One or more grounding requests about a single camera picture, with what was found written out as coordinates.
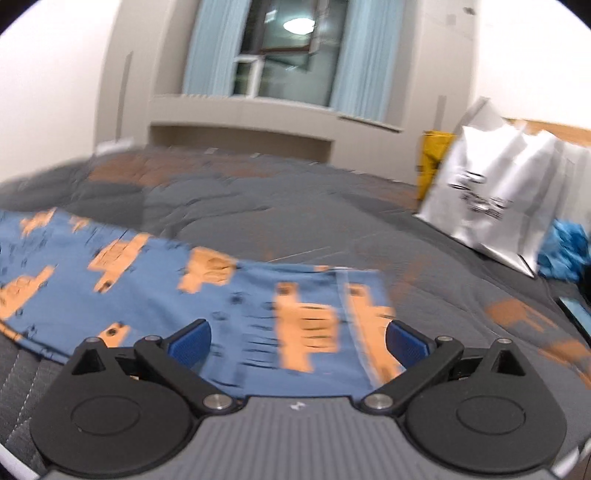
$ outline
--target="window frame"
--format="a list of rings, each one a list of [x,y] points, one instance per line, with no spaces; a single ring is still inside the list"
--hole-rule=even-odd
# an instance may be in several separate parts
[[[244,55],[258,55],[264,56],[267,54],[290,54],[290,53],[307,53],[313,55],[320,48],[320,37],[319,37],[319,26],[322,25],[326,13],[329,9],[330,0],[314,0],[313,12],[314,12],[314,30],[310,36],[310,42],[304,47],[274,47],[264,48],[263,42],[265,39],[265,19],[267,13],[271,8],[271,5],[276,0],[263,0],[259,6],[259,12],[256,18],[256,24],[253,33],[252,48],[248,51],[242,52],[240,56]]]
[[[263,48],[262,44],[265,37],[265,19],[267,13],[275,0],[263,0],[259,6],[259,12],[256,18],[256,24],[253,33],[252,48],[248,51],[239,53],[234,63],[249,63],[251,69],[248,73],[248,82],[246,84],[246,93],[244,95],[234,94],[233,96],[243,96],[245,98],[259,97],[261,88],[262,74],[265,68],[267,55],[272,54],[302,54],[307,53],[309,56],[318,52],[320,48],[320,27],[326,20],[327,13],[330,7],[330,0],[315,0],[314,2],[314,30],[310,37],[310,43],[305,47],[288,47],[288,48]]]

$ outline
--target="metal screw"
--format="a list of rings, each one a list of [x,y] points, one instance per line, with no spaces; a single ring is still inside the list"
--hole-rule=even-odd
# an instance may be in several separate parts
[[[225,410],[232,406],[232,399],[227,395],[214,393],[205,397],[203,405],[211,410]]]
[[[394,401],[383,393],[374,393],[365,397],[363,401],[372,410],[385,410],[394,405]]]

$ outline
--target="orange print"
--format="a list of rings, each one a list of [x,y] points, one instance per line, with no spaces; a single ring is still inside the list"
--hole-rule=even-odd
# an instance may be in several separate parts
[[[48,210],[46,212],[36,213],[31,218],[22,219],[21,220],[21,228],[22,228],[21,237],[29,236],[29,233],[31,233],[36,228],[41,228],[41,227],[47,226],[47,224],[51,221],[51,217],[53,217],[53,214],[55,212],[56,212],[56,209],[52,208],[51,210]]]
[[[88,218],[77,217],[76,215],[72,215],[70,218],[70,225],[73,225],[72,233],[77,232],[78,230],[84,228],[89,223],[90,223],[90,220]]]
[[[419,255],[410,262],[402,275],[402,279],[390,289],[390,300],[394,306],[400,304],[400,302],[406,298],[410,291],[410,287],[417,281],[419,275],[425,269],[427,264],[428,259],[424,255]]]
[[[585,384],[585,387],[591,389],[591,374],[587,372],[579,372],[579,378]]]
[[[296,283],[279,283],[275,295],[281,367],[312,373],[310,353],[336,353],[339,321],[333,307],[300,303]]]
[[[105,293],[117,281],[137,258],[140,250],[150,237],[147,233],[138,233],[129,242],[114,240],[94,257],[88,270],[105,272],[95,285],[95,291]]]
[[[13,342],[18,342],[23,339],[23,336],[20,333],[15,332],[3,323],[0,323],[0,333]]]
[[[114,348],[123,343],[123,340],[125,340],[129,330],[131,330],[129,325],[113,323],[103,330],[98,337],[103,340],[107,347]]]
[[[236,259],[209,248],[193,248],[177,288],[185,293],[197,293],[204,283],[226,285],[235,270]]]
[[[386,348],[386,327],[394,318],[390,307],[375,307],[366,285],[351,284],[347,298],[363,351],[377,377],[389,382],[403,372],[402,365]]]
[[[574,338],[554,342],[540,349],[540,353],[546,358],[565,365],[575,364],[591,356],[591,351]]]
[[[21,275],[0,289],[0,319],[8,319],[22,308],[53,275],[54,270],[55,267],[45,267],[36,277]]]
[[[489,306],[486,313],[493,322],[502,327],[511,327],[517,322],[524,322],[538,332],[544,331],[543,324],[556,328],[552,320],[517,299],[497,302]]]

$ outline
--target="gray bed sheet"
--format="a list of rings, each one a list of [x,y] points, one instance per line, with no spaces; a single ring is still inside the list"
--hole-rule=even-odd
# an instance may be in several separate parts
[[[543,354],[556,344],[586,349],[554,302],[558,294],[580,298],[576,286],[530,279],[420,222],[412,186],[298,159],[156,148],[0,186],[0,209],[54,206],[239,258],[379,269],[397,318],[426,335],[452,335],[470,347],[500,336],[517,342],[567,417],[561,455],[591,434],[591,390],[580,362]],[[495,322],[491,305],[507,299],[554,327]],[[28,424],[60,368],[0,336],[0,443],[39,473]]]

